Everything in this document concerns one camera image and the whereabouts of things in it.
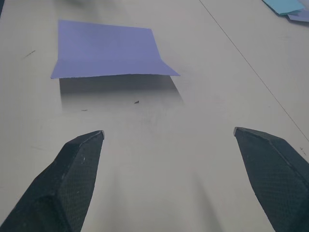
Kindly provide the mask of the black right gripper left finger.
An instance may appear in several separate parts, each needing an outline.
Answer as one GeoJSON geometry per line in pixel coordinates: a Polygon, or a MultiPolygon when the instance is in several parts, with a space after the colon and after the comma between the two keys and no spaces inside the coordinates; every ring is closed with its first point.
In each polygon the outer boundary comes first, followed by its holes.
{"type": "Polygon", "coordinates": [[[96,182],[104,131],[64,144],[2,223],[2,232],[79,232],[96,182]]]}

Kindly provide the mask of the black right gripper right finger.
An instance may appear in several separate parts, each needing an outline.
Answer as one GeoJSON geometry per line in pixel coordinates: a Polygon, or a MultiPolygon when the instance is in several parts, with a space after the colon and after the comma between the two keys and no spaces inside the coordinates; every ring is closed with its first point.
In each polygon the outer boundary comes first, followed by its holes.
{"type": "Polygon", "coordinates": [[[277,232],[309,230],[309,164],[284,139],[235,127],[252,189],[277,232]]]}

